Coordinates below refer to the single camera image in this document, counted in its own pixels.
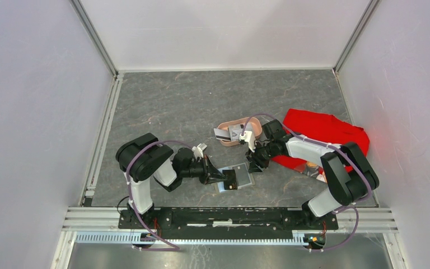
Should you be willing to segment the pink oval tray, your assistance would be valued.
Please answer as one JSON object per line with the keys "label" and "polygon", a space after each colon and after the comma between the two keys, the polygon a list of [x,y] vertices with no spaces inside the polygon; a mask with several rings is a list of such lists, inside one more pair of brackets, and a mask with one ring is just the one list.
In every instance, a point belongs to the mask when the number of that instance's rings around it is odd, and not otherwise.
{"label": "pink oval tray", "polygon": [[[248,117],[221,123],[217,128],[213,129],[215,138],[226,147],[238,145],[239,135],[245,127],[247,120]],[[248,121],[245,131],[251,131],[256,139],[263,132],[261,123],[257,118],[251,118]]]}

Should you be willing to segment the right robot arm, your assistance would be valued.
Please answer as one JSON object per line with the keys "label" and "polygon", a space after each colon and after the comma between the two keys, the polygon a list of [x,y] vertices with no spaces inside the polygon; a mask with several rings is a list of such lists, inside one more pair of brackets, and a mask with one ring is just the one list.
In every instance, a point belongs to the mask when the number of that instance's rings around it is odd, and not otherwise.
{"label": "right robot arm", "polygon": [[301,222],[309,228],[318,227],[328,213],[368,199],[380,181],[360,146],[354,142],[343,145],[327,143],[296,133],[278,120],[262,126],[266,143],[256,141],[252,131],[243,129],[240,143],[249,147],[246,157],[253,172],[261,172],[272,158],[289,156],[321,168],[327,188],[305,202]]}

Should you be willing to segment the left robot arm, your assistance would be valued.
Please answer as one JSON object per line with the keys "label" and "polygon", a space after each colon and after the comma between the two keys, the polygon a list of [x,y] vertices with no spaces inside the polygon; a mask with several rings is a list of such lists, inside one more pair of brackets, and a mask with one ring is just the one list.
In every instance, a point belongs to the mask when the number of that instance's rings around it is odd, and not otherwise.
{"label": "left robot arm", "polygon": [[178,188],[185,178],[198,178],[204,185],[228,181],[228,173],[219,171],[204,154],[207,145],[189,146],[179,141],[183,147],[175,152],[168,143],[174,140],[159,141],[146,133],[120,146],[115,154],[127,181],[132,221],[139,228],[153,223],[150,179],[168,192]]}

